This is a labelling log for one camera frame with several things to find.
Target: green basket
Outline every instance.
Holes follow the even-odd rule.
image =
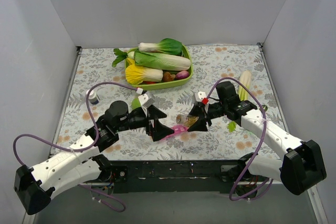
[[[127,53],[135,51],[135,50],[137,50],[137,48],[132,48]],[[191,61],[189,51],[185,47],[185,45],[183,45],[182,52],[183,52],[183,56]],[[128,65],[129,64],[128,64],[127,60],[125,60],[125,69],[128,67]],[[194,73],[193,63],[191,63],[191,66],[188,69],[188,72],[189,72],[190,75],[183,80],[169,81],[169,82],[159,82],[159,83],[156,83],[156,84],[139,84],[139,85],[132,85],[131,84],[131,85],[133,87],[142,88],[143,90],[168,89],[168,88],[178,87],[178,86],[182,86],[182,85],[186,84],[190,80],[191,76],[193,76],[193,73]]]

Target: red onion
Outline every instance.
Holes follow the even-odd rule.
[[[183,70],[183,71],[176,74],[175,80],[182,80],[182,79],[188,78],[189,75],[190,74],[189,74],[188,71]]]

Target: bok choy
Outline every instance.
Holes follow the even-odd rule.
[[[135,64],[148,68],[182,71],[188,70],[191,66],[191,61],[187,58],[159,54],[157,52],[138,52],[134,53]]]
[[[159,43],[140,43],[141,52],[160,52],[162,54],[180,55],[182,43],[175,39],[163,39]]]

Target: yellow vegetable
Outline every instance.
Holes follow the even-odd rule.
[[[245,86],[247,87],[247,89],[250,89],[250,85],[251,85],[251,80],[252,80],[252,74],[250,71],[246,70],[244,71],[241,76],[239,81]],[[245,101],[248,99],[248,93],[246,92],[245,89],[243,89],[241,86],[239,86],[238,88],[238,95],[241,101]]]
[[[163,71],[137,66],[134,60],[127,58],[129,66],[125,70],[126,80],[132,85],[138,85],[143,81],[160,82],[163,77]]]

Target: wire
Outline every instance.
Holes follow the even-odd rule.
[[[91,93],[91,91],[93,89],[95,89],[96,87],[100,86],[100,85],[104,85],[104,84],[113,84],[113,85],[118,85],[120,87],[124,87],[124,88],[127,88],[127,89],[130,89],[130,90],[137,90],[136,88],[133,88],[133,87],[129,87],[129,86],[126,86],[126,85],[123,85],[123,84],[120,84],[120,83],[117,83],[117,82],[113,82],[113,81],[104,81],[104,82],[101,82],[101,83],[97,83],[96,85],[94,85],[91,89],[89,89],[87,95],[86,95],[86,107],[88,108],[88,112],[89,112],[89,115],[93,121],[93,125],[94,125],[94,129],[96,130],[96,138],[95,140],[93,141],[93,143],[85,148],[81,148],[81,149],[74,149],[74,150],[71,150],[71,149],[68,149],[68,148],[64,148],[64,147],[61,147],[59,145],[56,145],[56,144],[53,144],[43,138],[40,138],[38,136],[35,136],[35,135],[32,135],[32,134],[21,134],[19,136],[17,136],[14,141],[13,141],[13,151],[14,151],[14,155],[16,157],[16,159],[18,160],[18,162],[21,164],[21,165],[25,165],[25,163],[23,163],[23,161],[19,158],[18,154],[17,154],[17,150],[16,150],[16,142],[21,138],[21,137],[24,137],[24,136],[27,136],[27,137],[31,137],[31,138],[34,138],[36,140],[39,140],[47,145],[50,145],[54,148],[57,148],[57,149],[60,149],[62,151],[65,151],[65,152],[82,152],[82,151],[86,151],[88,149],[90,149],[91,147],[93,147],[96,142],[98,141],[98,138],[99,138],[99,130],[98,130],[98,126],[97,126],[97,123],[92,115],[92,112],[90,110],[90,105],[89,105],[89,95]]]
[[[263,108],[263,106],[261,105],[261,103],[257,100],[257,98],[248,90],[247,87],[245,87],[240,81],[232,78],[232,77],[223,77],[221,79],[219,79],[214,85],[213,87],[211,88],[207,98],[209,99],[210,95],[212,94],[212,92],[214,91],[214,89],[216,88],[216,86],[223,80],[232,80],[232,81],[235,81],[237,82],[241,87],[243,87],[247,93],[249,93],[249,95],[253,98],[253,100],[255,100],[255,102],[258,104],[259,108],[260,108],[260,111],[263,115],[263,118],[264,118],[264,122],[263,122],[263,125],[264,125],[264,128],[262,130],[262,134],[261,134],[261,137],[260,137],[260,142],[256,148],[256,150],[254,151],[252,157],[249,159],[249,161],[247,162],[246,166],[244,167],[244,169],[242,170],[242,172],[239,174],[238,178],[236,179],[236,181],[234,182],[233,184],[233,187],[231,188],[231,191],[230,191],[230,194],[229,194],[229,199],[232,200],[232,201],[236,201],[236,200],[240,200],[240,199],[244,199],[245,197],[249,196],[250,194],[254,193],[256,190],[259,190],[260,188],[262,188],[262,186],[267,182],[269,181],[269,179],[265,180],[263,183],[261,183],[259,186],[257,186],[255,189],[253,189],[252,191],[244,194],[244,195],[241,195],[241,196],[238,196],[236,198],[233,198],[232,195],[233,193],[235,192],[236,190],[236,187],[238,185],[238,183],[240,182],[241,178],[243,177],[243,175],[246,173],[246,171],[248,170],[248,168],[250,167],[251,163],[253,162],[253,160],[255,159],[255,157],[257,156],[260,148],[261,148],[261,145],[262,143],[264,142],[264,138],[265,138],[265,134],[266,134],[266,129],[267,129],[267,121],[266,121],[266,112]],[[266,190],[259,196],[255,197],[255,198],[251,198],[251,200],[255,200],[255,199],[258,199],[260,198],[261,196],[263,196],[269,189],[270,185],[273,183],[273,179],[271,180],[271,182],[269,183],[268,187],[266,188]]]
[[[97,193],[97,194],[100,194],[100,195],[103,195],[103,196],[106,196],[110,199],[113,199],[115,200],[116,202],[120,203],[122,205],[123,208],[116,208],[114,206],[112,206],[111,204],[109,204],[107,201],[103,200],[103,199],[99,199],[99,198],[96,198],[96,197],[93,197],[92,199],[98,201],[99,203],[103,203],[104,205],[108,206],[109,208],[111,208],[113,211],[116,211],[116,212],[124,212],[126,209],[127,209],[127,206],[126,204],[121,200],[121,199],[118,199],[118,198],[115,198],[113,197],[112,195],[108,195],[108,194],[105,194],[103,193],[102,191],[99,191],[99,190],[95,190],[95,189],[92,189],[90,186],[83,186],[83,185],[78,185],[79,187],[81,188],[84,188],[86,190],[89,190],[89,191],[92,191],[94,193]]]
[[[209,97],[210,99],[212,100],[215,100],[216,102],[220,102],[220,99],[216,99],[216,98],[213,98],[213,97]]]

